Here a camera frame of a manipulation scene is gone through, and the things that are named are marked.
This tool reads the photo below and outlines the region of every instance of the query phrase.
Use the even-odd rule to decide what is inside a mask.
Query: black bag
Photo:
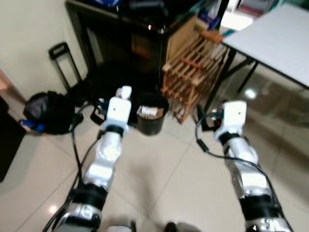
[[[43,131],[49,134],[65,134],[75,116],[74,105],[62,94],[52,91],[38,93],[27,101],[25,117],[34,123],[32,129],[43,125]]]

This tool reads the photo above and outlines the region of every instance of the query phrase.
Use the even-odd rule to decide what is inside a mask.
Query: white tabletop
[[[284,4],[223,44],[309,87],[309,12]]]

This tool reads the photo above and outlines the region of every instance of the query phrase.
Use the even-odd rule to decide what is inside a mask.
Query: tile floor
[[[245,98],[243,93],[235,95],[244,73],[224,84],[221,99]],[[299,87],[262,67],[243,92],[249,88],[258,94],[248,100],[244,132],[257,149],[295,232],[308,232],[308,92],[296,93]],[[85,121],[76,132],[81,156],[98,131],[90,112],[85,111]],[[202,137],[213,152],[222,153],[211,132]],[[138,232],[160,232],[170,220],[190,223],[203,232],[244,231],[229,172],[221,160],[196,146],[192,119],[180,126],[168,116],[155,137],[132,129],[123,147],[100,231],[119,217],[134,218]],[[0,232],[42,231],[63,203],[75,172],[68,135],[26,136],[0,184]]]

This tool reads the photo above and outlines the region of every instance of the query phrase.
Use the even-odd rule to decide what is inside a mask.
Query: wooden crate
[[[163,66],[162,94],[170,111],[183,123],[207,91],[212,89],[227,56],[222,36],[203,31],[178,56]]]

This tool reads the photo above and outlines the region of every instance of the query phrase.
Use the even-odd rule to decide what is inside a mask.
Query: white wall
[[[59,42],[69,44],[76,65],[85,77],[87,68],[64,2],[0,1],[0,62],[25,99],[40,91],[65,92],[47,54],[47,50]],[[76,82],[73,74],[68,79],[72,84]]]

